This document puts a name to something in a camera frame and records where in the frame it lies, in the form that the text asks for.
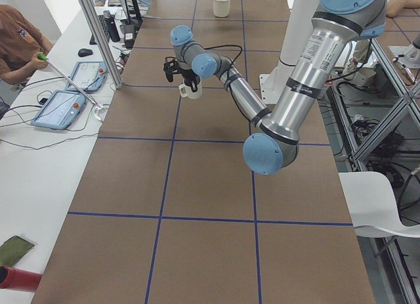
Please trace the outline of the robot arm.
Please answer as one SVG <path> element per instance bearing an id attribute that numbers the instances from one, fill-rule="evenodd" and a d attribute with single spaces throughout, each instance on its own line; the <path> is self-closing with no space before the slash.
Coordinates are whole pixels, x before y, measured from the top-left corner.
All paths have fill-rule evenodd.
<path id="1" fill-rule="evenodd" d="M 223 83 L 241 113 L 260 128 L 243 145 L 247 166 L 258 174 L 276 173 L 296 159 L 299 128 L 345 45 L 384 31 L 387 0 L 318 1 L 311 18 L 313 30 L 273 110 L 266 107 L 231 59 L 204 49 L 194 41 L 188 26 L 171 30 L 175 59 L 164 64 L 168 81 L 181 74 L 193 92 L 201 80 L 211 76 Z"/>

